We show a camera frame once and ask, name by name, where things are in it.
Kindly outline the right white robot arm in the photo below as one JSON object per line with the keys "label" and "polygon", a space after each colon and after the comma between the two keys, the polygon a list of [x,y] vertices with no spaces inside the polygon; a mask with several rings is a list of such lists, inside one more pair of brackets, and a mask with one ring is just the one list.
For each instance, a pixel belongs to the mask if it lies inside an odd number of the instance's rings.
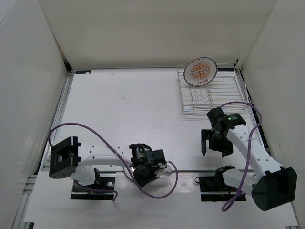
{"label": "right white robot arm", "polygon": [[222,207],[226,212],[241,194],[248,194],[262,211],[268,211],[295,199],[297,173],[273,159],[252,136],[254,130],[237,113],[226,115],[221,107],[207,113],[211,129],[201,130],[201,151],[217,151],[229,156],[236,147],[246,159],[244,172],[228,165],[215,171],[213,181],[204,182],[207,191],[237,189]]}

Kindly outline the orange sunburst plate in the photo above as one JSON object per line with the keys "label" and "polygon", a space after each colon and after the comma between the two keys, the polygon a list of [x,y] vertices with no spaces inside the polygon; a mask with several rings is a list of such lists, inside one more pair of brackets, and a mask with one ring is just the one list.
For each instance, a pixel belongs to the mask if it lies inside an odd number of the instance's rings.
{"label": "orange sunburst plate", "polygon": [[213,59],[197,57],[186,65],[183,77],[188,85],[202,87],[213,81],[217,71],[217,64]]}

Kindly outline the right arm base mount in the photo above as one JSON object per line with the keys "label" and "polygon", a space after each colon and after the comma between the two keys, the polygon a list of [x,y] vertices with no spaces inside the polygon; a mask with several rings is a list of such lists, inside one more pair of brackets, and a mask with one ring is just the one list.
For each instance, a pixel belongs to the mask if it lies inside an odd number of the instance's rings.
{"label": "right arm base mount", "polygon": [[234,166],[224,166],[215,171],[213,176],[199,176],[194,178],[195,184],[200,186],[202,202],[227,202],[237,192],[238,185],[228,186],[224,183],[223,173],[235,169]]}

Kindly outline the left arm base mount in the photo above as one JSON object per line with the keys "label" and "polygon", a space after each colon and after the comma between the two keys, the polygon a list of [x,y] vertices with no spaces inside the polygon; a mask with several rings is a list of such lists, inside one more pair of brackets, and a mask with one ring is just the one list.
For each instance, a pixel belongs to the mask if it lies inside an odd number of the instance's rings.
{"label": "left arm base mount", "polygon": [[117,198],[118,192],[114,190],[115,174],[101,174],[94,169],[95,180],[93,184],[84,185],[74,182],[71,190],[73,200],[110,200]]}

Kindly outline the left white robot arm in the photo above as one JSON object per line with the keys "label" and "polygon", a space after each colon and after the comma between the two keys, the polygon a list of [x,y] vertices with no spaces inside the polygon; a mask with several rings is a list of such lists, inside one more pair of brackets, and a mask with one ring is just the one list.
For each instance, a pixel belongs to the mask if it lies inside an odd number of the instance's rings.
{"label": "left white robot arm", "polygon": [[82,145],[76,136],[68,137],[51,147],[49,178],[70,177],[77,180],[89,191],[95,191],[100,185],[98,170],[94,166],[119,166],[131,168],[132,175],[140,187],[158,179],[170,176],[163,150],[153,151],[146,144],[131,144],[130,160],[113,153],[107,147]]}

